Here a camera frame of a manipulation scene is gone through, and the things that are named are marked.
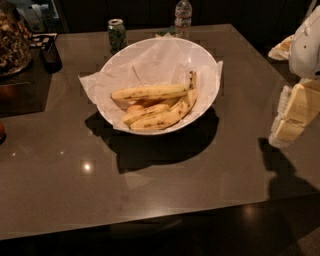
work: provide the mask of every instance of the floor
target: floor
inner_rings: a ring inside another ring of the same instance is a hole
[[[318,256],[320,194],[5,240],[14,256]]]

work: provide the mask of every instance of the dark table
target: dark table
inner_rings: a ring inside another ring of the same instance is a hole
[[[127,31],[129,44],[155,31]],[[318,193],[319,119],[271,148],[287,81],[231,25],[193,27],[191,40],[224,62],[218,97],[190,126],[143,137],[114,131],[79,82],[111,57],[108,34],[58,36],[45,111],[0,119],[0,239]]]

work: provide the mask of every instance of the bowl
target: bowl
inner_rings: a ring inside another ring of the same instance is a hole
[[[214,102],[220,87],[223,63],[200,45],[171,36],[143,40],[114,55],[96,74],[95,90],[88,94],[114,129],[137,135],[160,135],[177,131],[202,116]],[[126,104],[111,99],[112,91],[161,83],[188,83],[197,73],[198,97],[191,111],[164,130],[134,131],[121,122]]]

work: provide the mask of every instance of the water bottle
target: water bottle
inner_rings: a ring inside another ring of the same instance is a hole
[[[176,5],[175,16],[174,26],[176,36],[189,39],[192,19],[191,3],[188,0],[180,0]]]

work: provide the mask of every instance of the green can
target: green can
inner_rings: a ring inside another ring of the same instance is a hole
[[[121,19],[108,21],[108,33],[110,41],[110,52],[116,54],[127,46],[126,29]]]

